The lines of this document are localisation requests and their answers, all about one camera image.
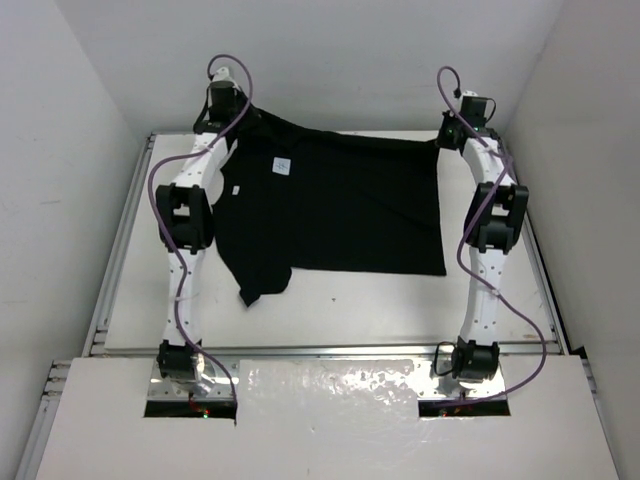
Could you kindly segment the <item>black t-shirt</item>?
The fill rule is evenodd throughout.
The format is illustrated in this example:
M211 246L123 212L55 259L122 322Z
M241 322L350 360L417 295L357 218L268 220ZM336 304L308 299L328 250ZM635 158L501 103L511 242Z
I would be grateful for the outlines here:
M434 141L346 135L262 112L221 169L216 246L243 303L296 269L442 276Z

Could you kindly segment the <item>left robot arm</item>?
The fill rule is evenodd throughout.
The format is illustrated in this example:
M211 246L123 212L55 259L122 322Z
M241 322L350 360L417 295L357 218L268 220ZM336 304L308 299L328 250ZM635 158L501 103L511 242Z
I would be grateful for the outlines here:
M168 251L169 308L157 362L161 377L196 383L204 369L199 296L201 270L214 239L208 189L237 146L247 97L233 80L212 80L187 154L159 162L148 178L153 214Z

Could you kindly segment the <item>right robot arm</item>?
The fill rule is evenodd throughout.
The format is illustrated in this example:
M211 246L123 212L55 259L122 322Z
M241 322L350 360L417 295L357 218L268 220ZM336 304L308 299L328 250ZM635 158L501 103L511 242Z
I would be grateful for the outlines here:
M507 255L520 238L529 191L509 174L499 152L500 138L486 127L491 99L459 89L454 98L455 108L443 114L436 144L461 154L476 187L463 225L471 271L467 309L450 374L478 383L492 379L498 370L499 286Z

